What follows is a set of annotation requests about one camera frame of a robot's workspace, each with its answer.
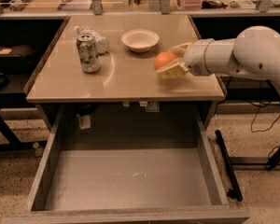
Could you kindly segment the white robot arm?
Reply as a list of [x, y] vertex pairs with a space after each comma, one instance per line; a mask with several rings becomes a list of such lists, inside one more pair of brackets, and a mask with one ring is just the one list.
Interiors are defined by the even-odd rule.
[[201, 39], [175, 46], [176, 56], [156, 70], [162, 79], [226, 75], [268, 80], [280, 97], [280, 34], [265, 26], [252, 26], [237, 37]]

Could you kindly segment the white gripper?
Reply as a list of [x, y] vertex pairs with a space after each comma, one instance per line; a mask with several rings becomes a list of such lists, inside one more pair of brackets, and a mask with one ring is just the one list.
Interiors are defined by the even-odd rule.
[[183, 62], [171, 62], [156, 70], [159, 78], [180, 78], [184, 77], [188, 71], [194, 76], [211, 76], [206, 65], [206, 52], [214, 39], [201, 39], [193, 44], [191, 42], [179, 44], [168, 49], [177, 57], [183, 57]]

